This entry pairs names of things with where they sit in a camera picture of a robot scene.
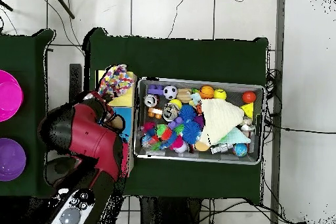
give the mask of gray plastic bin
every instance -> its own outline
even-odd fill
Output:
[[[212,154],[210,149],[205,152],[195,150],[193,154],[189,152],[183,152],[179,154],[168,148],[165,150],[150,150],[149,148],[143,148],[140,143],[142,137],[142,131],[140,127],[145,122],[155,123],[167,123],[163,118],[155,119],[148,116],[148,107],[144,104],[144,97],[147,95],[148,86],[150,84],[155,85],[174,85],[178,89],[180,88],[196,88],[199,89],[204,85],[210,85],[214,89],[224,89],[226,91],[226,101],[236,106],[242,106],[245,103],[242,100],[242,94],[245,91],[253,91],[257,99],[254,102],[253,107],[253,125],[256,125],[254,151],[247,154],[243,158],[239,158],[229,150],[226,153]],[[159,104],[157,108],[162,109],[168,100],[164,96],[160,96]],[[264,115],[265,115],[266,93],[265,88],[258,85],[242,85],[231,83],[218,83],[207,81],[190,81],[179,79],[166,79],[166,78],[141,78],[136,85],[136,107],[135,107],[135,124],[134,124],[134,153],[138,158],[158,158],[169,160],[188,160],[194,162],[218,162],[218,163],[230,163],[230,164],[258,164],[263,155],[263,137],[264,137]]]

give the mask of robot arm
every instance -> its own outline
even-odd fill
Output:
[[[121,175],[123,143],[104,126],[114,118],[113,109],[97,92],[77,104],[51,110],[41,122],[39,134],[51,150],[79,159],[79,165],[56,189],[69,189],[62,203],[52,210],[47,224],[96,224]]]

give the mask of green tablecloth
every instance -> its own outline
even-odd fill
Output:
[[[51,191],[43,176],[45,146],[37,138],[37,127],[46,111],[43,58],[53,35],[52,30],[31,37],[0,35],[0,70],[12,74],[24,92],[19,111],[0,122],[0,137],[20,143],[27,157],[26,168],[17,179],[0,182],[1,196],[46,196]]]
[[[96,28],[85,38],[85,87],[95,88],[95,70],[127,64],[138,77],[153,76],[265,85],[268,41],[108,37]],[[248,198],[260,202],[261,163],[256,166],[135,160],[124,194]]]

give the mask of pink bowl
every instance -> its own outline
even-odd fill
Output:
[[[0,70],[0,122],[13,117],[23,99],[24,94],[14,76]]]

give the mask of red ball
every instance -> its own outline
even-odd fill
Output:
[[[247,91],[243,94],[243,102],[251,103],[254,102],[257,96],[252,91]]]

